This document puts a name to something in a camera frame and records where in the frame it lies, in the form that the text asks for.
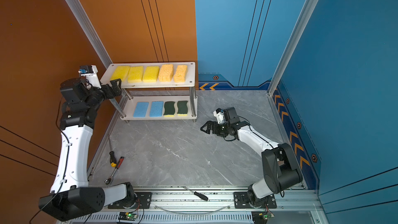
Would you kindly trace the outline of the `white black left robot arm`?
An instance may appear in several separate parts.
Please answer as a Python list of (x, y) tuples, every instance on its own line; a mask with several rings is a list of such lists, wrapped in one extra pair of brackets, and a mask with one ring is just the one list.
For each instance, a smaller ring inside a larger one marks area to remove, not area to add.
[(62, 116), (56, 122), (61, 132), (61, 152), (50, 195), (39, 199), (39, 209), (60, 222), (101, 211), (111, 204), (133, 206), (137, 196), (130, 183), (90, 187), (88, 151), (100, 105), (121, 95), (121, 80), (110, 84), (87, 83), (73, 78), (61, 84)]

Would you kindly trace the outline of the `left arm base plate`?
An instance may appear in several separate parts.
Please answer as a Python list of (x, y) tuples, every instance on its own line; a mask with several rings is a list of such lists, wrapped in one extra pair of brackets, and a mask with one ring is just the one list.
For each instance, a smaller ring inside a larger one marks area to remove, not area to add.
[(107, 206), (108, 209), (149, 209), (152, 192), (136, 192), (132, 199), (120, 200)]

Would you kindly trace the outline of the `green yellow scouring sponge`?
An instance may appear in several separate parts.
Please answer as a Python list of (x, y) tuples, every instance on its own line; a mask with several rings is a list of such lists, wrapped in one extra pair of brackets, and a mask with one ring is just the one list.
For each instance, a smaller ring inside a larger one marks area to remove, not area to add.
[(177, 116), (188, 115), (188, 101), (178, 101), (177, 108), (178, 108)]
[(164, 117), (174, 117), (176, 114), (175, 110), (175, 102), (174, 101), (167, 101), (164, 103)]

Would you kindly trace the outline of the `blue sponge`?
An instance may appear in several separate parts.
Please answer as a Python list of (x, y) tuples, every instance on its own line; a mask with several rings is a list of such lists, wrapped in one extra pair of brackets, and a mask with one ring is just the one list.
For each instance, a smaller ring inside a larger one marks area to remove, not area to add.
[(137, 102), (133, 117), (134, 118), (145, 118), (149, 103), (148, 102)]
[(151, 102), (151, 108), (150, 108), (150, 118), (158, 118), (162, 117), (163, 115), (163, 101), (153, 101)]

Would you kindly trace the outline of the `orange yellow sponge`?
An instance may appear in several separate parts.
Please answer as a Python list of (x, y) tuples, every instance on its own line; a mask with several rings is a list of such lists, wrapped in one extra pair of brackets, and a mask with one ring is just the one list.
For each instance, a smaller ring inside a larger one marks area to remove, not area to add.
[(175, 83), (184, 83), (186, 81), (186, 75), (188, 71), (187, 65), (178, 65), (176, 69), (176, 73), (174, 75)]
[(174, 65), (164, 64), (160, 68), (158, 79), (161, 83), (168, 83), (172, 80), (173, 75), (174, 75)]

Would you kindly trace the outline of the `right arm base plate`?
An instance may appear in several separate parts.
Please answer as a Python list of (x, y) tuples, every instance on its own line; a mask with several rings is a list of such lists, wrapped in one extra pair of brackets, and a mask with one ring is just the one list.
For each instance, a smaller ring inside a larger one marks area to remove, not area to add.
[(257, 208), (257, 209), (275, 209), (277, 203), (274, 195), (269, 195), (264, 198), (257, 198), (254, 193), (249, 191), (234, 192), (234, 206), (237, 209)]

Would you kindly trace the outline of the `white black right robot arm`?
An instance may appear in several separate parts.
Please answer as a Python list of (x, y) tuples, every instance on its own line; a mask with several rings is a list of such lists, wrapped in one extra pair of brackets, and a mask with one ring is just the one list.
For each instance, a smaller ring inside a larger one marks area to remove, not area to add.
[(216, 121), (207, 121), (200, 130), (215, 134), (226, 142), (240, 141), (254, 150), (262, 159), (263, 178), (250, 185), (247, 191), (249, 204), (258, 208), (271, 196), (303, 181), (303, 174), (291, 145), (278, 143), (260, 134), (251, 123), (229, 107), (213, 112)]

